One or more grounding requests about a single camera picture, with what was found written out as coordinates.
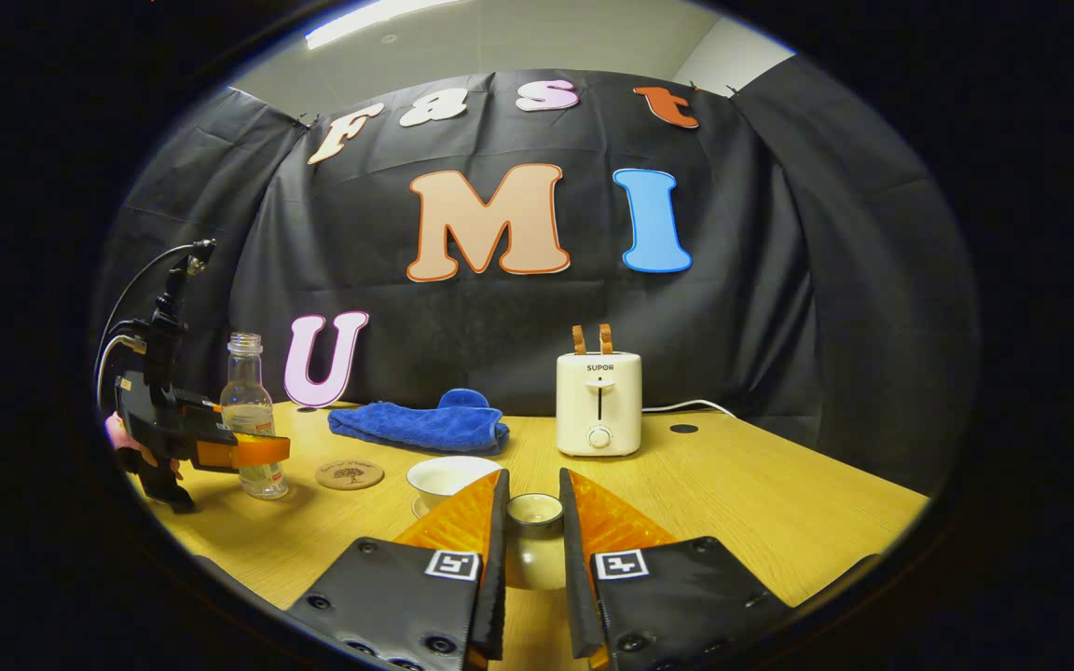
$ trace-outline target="white wall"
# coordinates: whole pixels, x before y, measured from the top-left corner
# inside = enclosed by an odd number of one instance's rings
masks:
[[[727,97],[731,96],[728,86],[737,90],[744,88],[759,74],[793,55],[794,52],[751,27],[721,17],[678,68],[673,81],[678,84],[694,82],[703,90]]]

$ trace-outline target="blue towel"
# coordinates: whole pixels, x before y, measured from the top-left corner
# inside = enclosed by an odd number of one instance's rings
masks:
[[[487,405],[483,394],[450,390],[436,409],[412,409],[376,403],[329,413],[329,429],[339,436],[431,453],[497,455],[508,441],[504,413]]]

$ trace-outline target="ceiling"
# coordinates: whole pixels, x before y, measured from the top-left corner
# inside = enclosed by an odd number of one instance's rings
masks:
[[[248,65],[233,86],[311,120],[389,90],[510,69],[589,69],[672,81],[719,19],[681,0],[460,0],[365,27],[311,52],[302,31]]]

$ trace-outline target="ceiling light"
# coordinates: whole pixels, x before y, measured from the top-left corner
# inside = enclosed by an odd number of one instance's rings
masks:
[[[378,3],[367,4],[366,8],[343,14],[326,25],[317,27],[316,30],[306,34],[306,46],[309,46],[309,49],[316,49],[322,44],[336,41],[336,39],[362,30],[369,25],[398,17],[401,14],[435,8],[438,4],[456,3],[456,1],[459,0],[379,0]]]

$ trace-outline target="hand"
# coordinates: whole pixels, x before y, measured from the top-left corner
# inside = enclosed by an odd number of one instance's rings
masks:
[[[106,436],[110,437],[111,444],[115,446],[115,450],[124,448],[137,450],[140,451],[142,457],[144,457],[144,462],[151,464],[154,467],[160,466],[160,464],[157,463],[157,457],[155,457],[151,453],[151,450],[142,444],[142,442],[136,441],[135,438],[131,438],[131,435],[127,434],[127,427],[124,425],[124,418],[118,417],[117,412],[106,418]],[[180,475],[180,460],[168,460],[168,467],[172,468],[172,472],[176,476],[176,479],[185,479],[185,477]]]

